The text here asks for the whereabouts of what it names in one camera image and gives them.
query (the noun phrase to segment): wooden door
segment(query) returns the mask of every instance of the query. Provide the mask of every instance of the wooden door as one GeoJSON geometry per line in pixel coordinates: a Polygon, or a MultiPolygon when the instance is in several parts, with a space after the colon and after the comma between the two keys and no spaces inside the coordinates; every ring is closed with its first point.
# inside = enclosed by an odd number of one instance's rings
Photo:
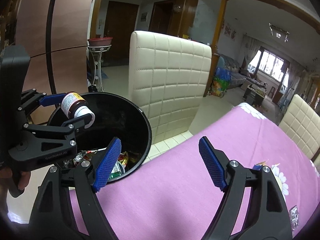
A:
{"type": "Polygon", "coordinates": [[[139,5],[109,1],[104,35],[113,37],[107,59],[129,58],[130,36],[134,31],[139,5]]]}
{"type": "Polygon", "coordinates": [[[155,2],[153,5],[149,31],[167,34],[173,14],[175,0],[155,2]]]}

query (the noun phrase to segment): quilted upholstery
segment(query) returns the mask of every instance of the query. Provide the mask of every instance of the quilted upholstery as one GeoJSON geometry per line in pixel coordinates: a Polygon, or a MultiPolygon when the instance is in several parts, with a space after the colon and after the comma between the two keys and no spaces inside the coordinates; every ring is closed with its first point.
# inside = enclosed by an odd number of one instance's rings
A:
{"type": "Polygon", "coordinates": [[[294,95],[279,127],[311,159],[320,146],[320,117],[298,95],[294,95]]]}
{"type": "Polygon", "coordinates": [[[159,33],[135,31],[129,54],[129,99],[152,129],[152,143],[188,130],[207,84],[211,48],[159,33]]]}

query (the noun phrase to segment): black trash bin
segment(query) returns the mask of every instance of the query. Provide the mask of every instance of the black trash bin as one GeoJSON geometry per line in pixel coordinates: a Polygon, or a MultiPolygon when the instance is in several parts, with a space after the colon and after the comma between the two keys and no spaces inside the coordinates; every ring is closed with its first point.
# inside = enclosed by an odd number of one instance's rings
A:
{"type": "MultiPolygon", "coordinates": [[[[116,136],[121,140],[121,152],[134,153],[140,159],[135,163],[129,160],[127,171],[108,182],[128,176],[142,164],[150,150],[151,127],[147,117],[134,103],[115,94],[93,92],[81,96],[89,103],[89,108],[95,114],[95,121],[91,127],[76,133],[78,152],[107,147],[116,136]]],[[[67,120],[58,107],[52,113],[48,125],[61,126],[67,120]]]]}

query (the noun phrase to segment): textured blue pad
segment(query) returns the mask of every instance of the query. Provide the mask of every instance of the textured blue pad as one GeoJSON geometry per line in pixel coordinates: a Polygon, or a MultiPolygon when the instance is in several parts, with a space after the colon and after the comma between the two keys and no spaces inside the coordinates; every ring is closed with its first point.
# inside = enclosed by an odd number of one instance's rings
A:
{"type": "Polygon", "coordinates": [[[104,156],[103,160],[100,162],[98,168],[96,169],[96,179],[92,188],[94,192],[98,192],[102,187],[107,184],[107,180],[110,177],[111,171],[118,160],[121,153],[121,141],[117,138],[108,152],[104,156]]]}
{"type": "Polygon", "coordinates": [[[222,191],[227,186],[224,169],[204,138],[199,140],[199,152],[205,166],[207,167],[213,184],[222,191]]]}

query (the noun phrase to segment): pink tablecloth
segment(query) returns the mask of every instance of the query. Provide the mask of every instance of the pink tablecloth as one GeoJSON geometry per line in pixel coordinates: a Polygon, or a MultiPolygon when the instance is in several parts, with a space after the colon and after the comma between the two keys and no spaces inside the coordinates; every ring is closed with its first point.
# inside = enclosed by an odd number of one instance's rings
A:
{"type": "MultiPolygon", "coordinates": [[[[319,174],[280,128],[242,103],[199,134],[97,193],[118,238],[201,239],[223,194],[213,185],[199,154],[202,136],[244,167],[262,161],[272,167],[288,210],[298,207],[300,225],[293,235],[297,234],[320,201],[319,174]]],[[[247,188],[233,233],[241,230],[249,193],[247,188]]],[[[70,195],[79,230],[87,233],[76,194],[70,195]]]]}

